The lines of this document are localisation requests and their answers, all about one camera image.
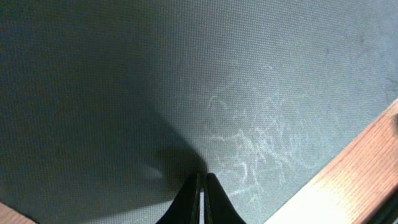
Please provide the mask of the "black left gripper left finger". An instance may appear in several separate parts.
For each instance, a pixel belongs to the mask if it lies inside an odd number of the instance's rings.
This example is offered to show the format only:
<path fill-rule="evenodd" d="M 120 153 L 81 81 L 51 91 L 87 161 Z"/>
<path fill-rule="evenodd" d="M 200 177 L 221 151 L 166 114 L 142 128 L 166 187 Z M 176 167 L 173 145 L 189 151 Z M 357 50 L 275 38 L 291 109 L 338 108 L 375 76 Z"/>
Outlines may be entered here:
<path fill-rule="evenodd" d="M 200 221 L 200 192 L 200 175 L 190 175 L 170 207 L 156 224 L 198 224 Z"/>

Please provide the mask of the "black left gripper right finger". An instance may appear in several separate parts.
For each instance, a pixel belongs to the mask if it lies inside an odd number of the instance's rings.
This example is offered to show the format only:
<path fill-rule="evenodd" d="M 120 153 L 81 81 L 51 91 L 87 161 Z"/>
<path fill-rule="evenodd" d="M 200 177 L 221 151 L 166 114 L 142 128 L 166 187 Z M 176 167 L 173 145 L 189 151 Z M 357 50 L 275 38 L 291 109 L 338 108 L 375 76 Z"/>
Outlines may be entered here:
<path fill-rule="evenodd" d="M 205 224 L 246 224 L 234 209 L 215 174 L 206 175 L 204 192 Z"/>

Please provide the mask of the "black gift box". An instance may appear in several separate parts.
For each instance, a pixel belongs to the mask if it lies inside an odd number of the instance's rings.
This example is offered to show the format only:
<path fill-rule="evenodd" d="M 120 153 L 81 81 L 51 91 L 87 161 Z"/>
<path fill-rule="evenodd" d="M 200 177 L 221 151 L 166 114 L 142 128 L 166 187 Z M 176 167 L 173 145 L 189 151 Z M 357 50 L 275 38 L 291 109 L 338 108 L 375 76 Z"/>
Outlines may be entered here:
<path fill-rule="evenodd" d="M 396 1 L 2 1 L 1 202 L 155 223 L 212 172 L 263 223 L 396 98 Z"/>

